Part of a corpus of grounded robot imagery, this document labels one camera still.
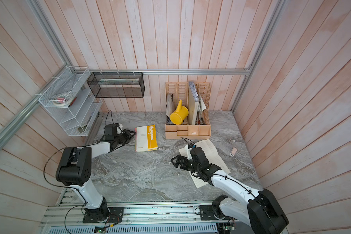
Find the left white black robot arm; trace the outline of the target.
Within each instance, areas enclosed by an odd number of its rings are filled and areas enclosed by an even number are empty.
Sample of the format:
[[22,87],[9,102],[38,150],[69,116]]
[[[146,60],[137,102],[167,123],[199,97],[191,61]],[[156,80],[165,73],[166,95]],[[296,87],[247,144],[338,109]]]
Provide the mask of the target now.
[[92,159],[120,149],[135,135],[135,131],[122,129],[118,123],[108,124],[99,142],[84,147],[67,147],[63,150],[56,170],[56,180],[74,189],[83,201],[84,223],[103,223],[110,219],[107,201],[91,180]]

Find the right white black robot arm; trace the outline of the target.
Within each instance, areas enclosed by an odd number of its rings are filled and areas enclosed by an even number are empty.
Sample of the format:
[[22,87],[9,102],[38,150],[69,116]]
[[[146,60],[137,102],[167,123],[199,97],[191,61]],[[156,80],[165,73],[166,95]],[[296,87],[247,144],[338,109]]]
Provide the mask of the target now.
[[171,163],[225,192],[210,205],[199,208],[201,219],[238,220],[256,234],[280,234],[289,224],[271,191],[259,191],[231,177],[221,167],[210,163],[201,147],[188,145],[187,156],[175,156]]

